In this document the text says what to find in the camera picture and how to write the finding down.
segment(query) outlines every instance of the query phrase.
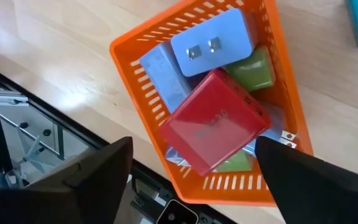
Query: wooden surface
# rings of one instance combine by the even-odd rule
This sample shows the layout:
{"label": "wooden surface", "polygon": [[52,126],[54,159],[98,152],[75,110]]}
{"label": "wooden surface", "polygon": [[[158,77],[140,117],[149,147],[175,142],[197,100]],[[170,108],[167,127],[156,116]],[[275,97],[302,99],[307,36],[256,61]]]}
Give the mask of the wooden surface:
{"label": "wooden surface", "polygon": [[[135,158],[166,177],[108,47],[175,1],[0,0],[0,72],[110,142],[133,136]],[[314,153],[358,172],[358,49],[344,0],[277,4]],[[276,208],[213,207],[282,223]]]}

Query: red charger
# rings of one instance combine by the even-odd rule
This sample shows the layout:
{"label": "red charger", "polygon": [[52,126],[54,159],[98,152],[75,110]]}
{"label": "red charger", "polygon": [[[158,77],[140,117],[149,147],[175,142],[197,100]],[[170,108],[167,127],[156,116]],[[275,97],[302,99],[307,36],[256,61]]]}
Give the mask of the red charger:
{"label": "red charger", "polygon": [[206,175],[270,127],[254,98],[215,69],[160,127],[160,134],[200,175]]}

